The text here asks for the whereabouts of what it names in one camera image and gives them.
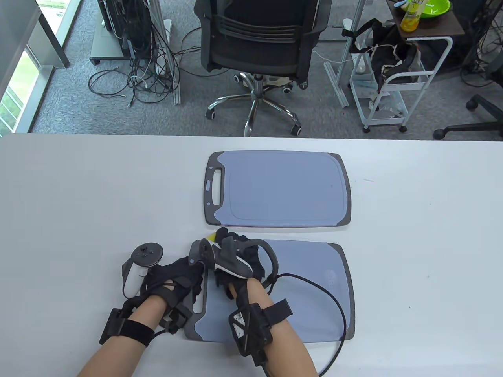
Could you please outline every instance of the black office chair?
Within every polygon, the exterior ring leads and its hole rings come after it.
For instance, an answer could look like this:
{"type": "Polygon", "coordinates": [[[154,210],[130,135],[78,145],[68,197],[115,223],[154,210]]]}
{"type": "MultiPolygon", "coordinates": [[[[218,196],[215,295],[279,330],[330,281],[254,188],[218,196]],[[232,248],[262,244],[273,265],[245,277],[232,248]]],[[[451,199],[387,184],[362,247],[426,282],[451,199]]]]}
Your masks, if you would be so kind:
{"type": "Polygon", "coordinates": [[[266,98],[277,88],[264,85],[264,75],[288,77],[307,88],[312,49],[326,29],[331,0],[196,0],[194,13],[201,21],[201,64],[208,71],[231,68],[251,91],[217,98],[206,117],[215,118],[215,107],[226,101],[251,100],[244,135],[253,130],[257,108],[265,103],[288,116],[298,136],[297,115],[266,98]]]}
{"type": "Polygon", "coordinates": [[[479,95],[474,95],[466,103],[466,108],[470,111],[474,111],[478,105],[482,105],[482,107],[496,119],[496,122],[449,126],[444,129],[435,130],[433,138],[442,140],[445,138],[445,135],[451,131],[499,131],[499,135],[503,137],[503,110],[479,95]]]}

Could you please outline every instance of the green bowl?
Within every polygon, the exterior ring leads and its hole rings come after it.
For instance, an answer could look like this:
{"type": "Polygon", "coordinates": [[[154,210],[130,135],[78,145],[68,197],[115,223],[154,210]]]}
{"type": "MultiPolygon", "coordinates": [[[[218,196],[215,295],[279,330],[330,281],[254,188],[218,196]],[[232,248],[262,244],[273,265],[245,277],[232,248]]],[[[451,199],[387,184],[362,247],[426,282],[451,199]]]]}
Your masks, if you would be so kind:
{"type": "MultiPolygon", "coordinates": [[[[407,10],[407,7],[408,3],[402,5],[404,11],[407,10]]],[[[451,8],[452,4],[449,0],[429,0],[421,18],[435,18],[447,13],[451,8]]]]}

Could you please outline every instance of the chair base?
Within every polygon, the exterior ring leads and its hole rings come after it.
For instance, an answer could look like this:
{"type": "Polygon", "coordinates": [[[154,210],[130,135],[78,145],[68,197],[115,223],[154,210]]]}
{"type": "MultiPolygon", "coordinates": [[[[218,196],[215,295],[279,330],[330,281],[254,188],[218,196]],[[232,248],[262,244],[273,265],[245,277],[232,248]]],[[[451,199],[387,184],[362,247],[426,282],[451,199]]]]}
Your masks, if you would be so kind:
{"type": "Polygon", "coordinates": [[[445,138],[448,132],[452,131],[499,131],[499,135],[503,137],[503,110],[499,109],[497,106],[493,105],[491,102],[480,95],[474,95],[466,103],[466,108],[469,111],[475,111],[479,104],[484,109],[486,109],[494,118],[496,118],[496,122],[449,126],[444,129],[440,128],[434,131],[433,138],[436,140],[442,140],[443,138],[445,138]]]}
{"type": "Polygon", "coordinates": [[[219,97],[213,102],[208,109],[206,110],[206,118],[212,120],[215,119],[215,107],[219,104],[222,104],[227,101],[237,101],[237,100],[250,100],[251,101],[251,109],[248,115],[248,119],[244,125],[244,136],[250,137],[253,132],[253,126],[255,122],[255,118],[257,116],[257,111],[259,109],[260,104],[266,104],[271,106],[272,108],[278,110],[282,114],[286,115],[288,118],[292,120],[294,123],[292,129],[290,130],[290,134],[293,136],[299,136],[302,130],[302,125],[300,124],[299,118],[297,115],[290,111],[288,108],[284,107],[282,104],[277,103],[269,98],[266,98],[266,93],[279,88],[279,86],[274,85],[266,85],[264,86],[264,77],[262,75],[252,76],[249,73],[241,72],[239,75],[236,75],[238,78],[238,82],[244,82],[246,87],[251,90],[250,93],[242,94],[242,95],[233,95],[233,96],[225,96],[219,97]]]}

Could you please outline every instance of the plastic bottle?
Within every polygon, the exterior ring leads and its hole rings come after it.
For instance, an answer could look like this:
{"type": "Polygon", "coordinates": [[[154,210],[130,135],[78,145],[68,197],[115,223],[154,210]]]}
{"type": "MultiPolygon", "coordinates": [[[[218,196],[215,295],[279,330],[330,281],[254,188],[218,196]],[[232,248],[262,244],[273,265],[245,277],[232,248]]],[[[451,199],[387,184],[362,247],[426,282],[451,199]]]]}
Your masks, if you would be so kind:
{"type": "Polygon", "coordinates": [[[428,0],[410,0],[405,17],[403,17],[400,24],[403,31],[412,33],[417,29],[421,14],[424,12],[427,3],[428,0]]]}

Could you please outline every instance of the blue cutting board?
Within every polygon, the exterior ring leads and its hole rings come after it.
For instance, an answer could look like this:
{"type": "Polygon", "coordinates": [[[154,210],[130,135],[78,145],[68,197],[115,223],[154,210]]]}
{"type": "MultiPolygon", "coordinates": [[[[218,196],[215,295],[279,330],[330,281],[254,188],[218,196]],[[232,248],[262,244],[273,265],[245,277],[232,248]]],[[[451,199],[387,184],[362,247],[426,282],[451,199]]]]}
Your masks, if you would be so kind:
{"type": "MultiPolygon", "coordinates": [[[[347,321],[346,339],[355,333],[355,298],[353,285],[343,249],[336,244],[306,241],[267,240],[279,261],[279,273],[289,272],[305,277],[334,295],[341,304],[347,321]]],[[[271,262],[259,248],[259,257],[266,270],[271,262]]],[[[236,303],[215,284],[213,272],[205,274],[203,309],[194,313],[185,324],[184,331],[191,340],[207,342],[233,342],[228,322],[236,311],[236,303]]],[[[185,305],[192,307],[191,295],[185,305]]],[[[323,291],[292,277],[282,277],[274,285],[274,302],[287,299],[293,315],[288,321],[304,343],[338,341],[343,334],[343,320],[337,305],[323,291]]]]}
{"type": "Polygon", "coordinates": [[[335,227],[351,219],[348,175],[335,153],[215,152],[206,166],[203,196],[211,225],[335,227]],[[222,172],[220,193],[215,193],[220,201],[213,203],[217,169],[222,172]]]}

